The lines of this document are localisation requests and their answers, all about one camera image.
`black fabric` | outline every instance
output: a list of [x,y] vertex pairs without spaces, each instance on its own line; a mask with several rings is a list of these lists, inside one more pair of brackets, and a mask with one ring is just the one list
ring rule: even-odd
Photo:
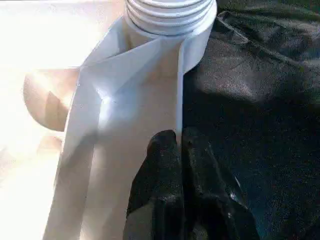
[[319,2],[218,6],[204,57],[184,76],[183,126],[209,136],[262,239],[320,239]]

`black plastic sheet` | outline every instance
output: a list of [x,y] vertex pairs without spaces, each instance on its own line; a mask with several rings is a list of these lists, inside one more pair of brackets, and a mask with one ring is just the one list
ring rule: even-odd
[[203,60],[184,76],[183,126],[210,137],[262,239],[320,239],[320,3],[218,6]]

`black cloth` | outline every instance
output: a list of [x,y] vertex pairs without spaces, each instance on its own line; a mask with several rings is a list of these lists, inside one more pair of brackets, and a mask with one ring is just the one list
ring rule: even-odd
[[320,239],[320,3],[217,3],[183,126],[209,136],[262,239]]

